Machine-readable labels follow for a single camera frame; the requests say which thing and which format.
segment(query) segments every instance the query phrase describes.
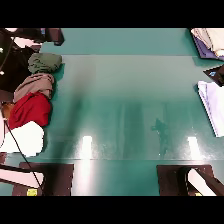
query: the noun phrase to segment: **green table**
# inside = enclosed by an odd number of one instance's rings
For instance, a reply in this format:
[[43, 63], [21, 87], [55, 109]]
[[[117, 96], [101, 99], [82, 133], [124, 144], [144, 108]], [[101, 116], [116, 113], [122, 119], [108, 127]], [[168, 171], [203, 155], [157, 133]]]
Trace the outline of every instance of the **green table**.
[[[72, 195], [158, 195], [157, 164], [209, 163], [224, 182], [224, 138], [215, 138], [196, 87], [222, 62], [199, 59], [186, 29], [64, 35], [61, 47], [42, 47], [62, 54], [63, 66], [43, 152], [29, 161], [74, 163]], [[9, 154], [6, 164], [21, 161]], [[0, 185], [0, 194], [11, 191]]]

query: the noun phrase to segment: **yellow label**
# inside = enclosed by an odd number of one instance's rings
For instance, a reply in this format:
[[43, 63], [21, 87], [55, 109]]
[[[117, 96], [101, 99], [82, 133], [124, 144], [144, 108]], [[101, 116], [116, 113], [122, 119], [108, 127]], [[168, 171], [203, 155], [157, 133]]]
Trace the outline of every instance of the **yellow label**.
[[37, 196], [37, 189], [28, 189], [27, 196]]

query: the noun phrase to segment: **red cloth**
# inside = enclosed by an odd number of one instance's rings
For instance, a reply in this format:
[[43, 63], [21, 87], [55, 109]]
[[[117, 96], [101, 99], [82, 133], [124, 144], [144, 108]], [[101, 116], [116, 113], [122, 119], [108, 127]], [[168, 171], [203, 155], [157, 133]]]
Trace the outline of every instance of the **red cloth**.
[[11, 110], [9, 127], [10, 129], [18, 128], [30, 121], [34, 121], [40, 126], [46, 126], [50, 111], [51, 104], [42, 93], [28, 93]]

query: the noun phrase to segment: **purple cloth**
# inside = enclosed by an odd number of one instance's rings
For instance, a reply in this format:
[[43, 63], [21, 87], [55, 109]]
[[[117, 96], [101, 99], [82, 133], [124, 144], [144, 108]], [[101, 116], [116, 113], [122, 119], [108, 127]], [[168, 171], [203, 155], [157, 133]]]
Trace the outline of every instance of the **purple cloth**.
[[215, 55], [215, 53], [213, 53], [210, 49], [208, 49], [201, 40], [199, 40], [194, 35], [192, 35], [192, 36], [194, 38], [194, 42], [197, 46], [197, 49], [198, 49], [198, 52], [199, 52], [201, 58], [214, 58], [214, 59], [224, 61], [224, 56], [217, 57]]

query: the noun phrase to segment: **dark green cloth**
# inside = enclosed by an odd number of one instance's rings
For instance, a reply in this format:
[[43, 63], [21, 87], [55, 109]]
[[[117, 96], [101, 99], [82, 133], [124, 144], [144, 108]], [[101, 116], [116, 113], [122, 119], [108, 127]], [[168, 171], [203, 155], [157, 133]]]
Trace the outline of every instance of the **dark green cloth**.
[[28, 63], [28, 69], [32, 74], [49, 74], [60, 67], [62, 63], [62, 56], [51, 53], [34, 53], [28, 60]]

